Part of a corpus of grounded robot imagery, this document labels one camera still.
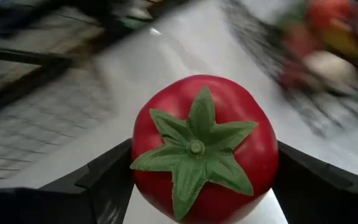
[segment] metal wire rack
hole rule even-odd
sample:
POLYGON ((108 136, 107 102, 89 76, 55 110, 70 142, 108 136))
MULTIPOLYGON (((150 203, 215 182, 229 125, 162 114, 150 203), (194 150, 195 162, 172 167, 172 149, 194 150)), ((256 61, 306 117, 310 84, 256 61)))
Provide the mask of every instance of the metal wire rack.
MULTIPOLYGON (((278 84, 285 60, 290 59, 303 68, 305 66, 285 49, 272 45, 267 37, 273 30, 275 17, 291 4, 300 1, 307 0, 228 0, 223 3, 223 11, 239 43, 251 54, 262 71, 278 84)), ((358 69, 358 61, 351 62, 358 69)), ((305 70, 317 77, 307 68, 305 70)), ((317 82, 324 83, 324 80, 317 78, 317 82)), ((358 126, 358 81, 349 88, 351 94, 292 91, 283 95, 311 130, 326 138, 358 126)))
MULTIPOLYGON (((56 15, 41 21, 39 27, 45 24, 64 26, 28 30, 15 39, 0 40, 0 47, 64 53, 100 31, 89 22, 56 15)), ((0 61, 0 85, 34 67, 0 61)), ((58 80, 1 110, 0 179, 12 177, 107 119, 111 107, 102 82, 87 66, 72 68, 58 80)))

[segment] green leaf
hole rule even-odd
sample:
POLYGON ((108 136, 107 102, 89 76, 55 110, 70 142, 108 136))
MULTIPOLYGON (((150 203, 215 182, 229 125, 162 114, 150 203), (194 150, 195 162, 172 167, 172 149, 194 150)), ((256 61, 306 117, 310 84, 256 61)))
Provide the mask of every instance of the green leaf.
POLYGON ((173 211, 180 221, 193 206, 200 190, 207 182, 206 161, 184 157, 173 170, 173 211))
POLYGON ((256 122, 245 121, 217 124, 211 128, 208 148, 213 151, 235 150, 257 125, 256 122))
POLYGON ((209 130, 215 125, 215 107, 208 87, 204 87, 195 97, 187 125, 198 139, 208 138, 209 130))
POLYGON ((185 154, 186 151, 182 147, 166 144, 140 155, 131 164, 131 169, 142 171, 172 171, 185 154))
POLYGON ((247 174, 234 159, 233 154, 219 156, 207 164, 208 180, 234 190, 237 193, 253 196, 254 190, 247 174))
POLYGON ((161 138, 166 143, 184 145, 193 139, 190 130, 186 127, 186 121, 180 120, 160 110, 150 109, 150 115, 157 127, 161 138))

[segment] gray surface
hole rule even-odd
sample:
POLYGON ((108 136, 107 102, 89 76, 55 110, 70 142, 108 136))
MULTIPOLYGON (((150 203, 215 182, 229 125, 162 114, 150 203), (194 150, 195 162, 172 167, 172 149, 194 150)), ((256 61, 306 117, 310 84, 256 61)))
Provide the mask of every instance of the gray surface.
MULTIPOLYGON (((113 116, 102 126, 0 185, 40 187, 81 166, 132 134, 141 107, 162 88, 193 74, 231 79, 254 96, 277 139, 358 174, 358 125, 331 139, 312 134, 230 34, 218 1, 203 1, 162 19, 98 58, 110 86, 113 116)), ((134 189, 125 223, 171 223, 134 189)), ((270 191, 243 223, 286 223, 270 191)))

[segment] green calyx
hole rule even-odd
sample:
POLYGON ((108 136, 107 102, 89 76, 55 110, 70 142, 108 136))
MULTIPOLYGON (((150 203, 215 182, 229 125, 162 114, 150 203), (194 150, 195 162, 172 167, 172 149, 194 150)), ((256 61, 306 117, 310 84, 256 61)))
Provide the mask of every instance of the green calyx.
POLYGON ((140 155, 131 169, 172 172, 173 211, 180 221, 207 182, 252 196, 254 190, 233 151, 257 123, 234 121, 216 124, 211 92, 204 87, 194 99, 188 119, 150 110, 164 145, 140 155))

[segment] wire basket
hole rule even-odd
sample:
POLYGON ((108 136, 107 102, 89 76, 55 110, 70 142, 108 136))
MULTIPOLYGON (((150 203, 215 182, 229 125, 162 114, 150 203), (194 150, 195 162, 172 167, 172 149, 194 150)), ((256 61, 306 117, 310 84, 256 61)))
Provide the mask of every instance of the wire basket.
MULTIPOLYGON (((288 60, 316 77, 317 82, 325 83, 323 78, 317 78, 286 49, 268 41, 269 35, 274 32, 276 18, 301 1, 307 0, 228 0, 223 3, 227 21, 239 43, 262 71, 278 84, 285 67, 284 61, 288 60)), ((358 61, 351 63, 358 71, 358 61)), ((350 95, 331 91, 290 91, 283 92, 283 95, 315 134, 328 137, 358 126, 358 81, 349 88, 352 90, 350 95)))
MULTIPOLYGON (((0 40, 0 47, 64 53, 100 31, 87 21, 59 15, 47 17, 37 26, 47 27, 46 24, 55 25, 0 40)), ((0 86, 34 67, 0 61, 0 86)), ((89 66, 69 69, 59 79, 0 111, 0 179, 12 177, 97 127, 110 114, 108 91, 95 70, 89 66)))

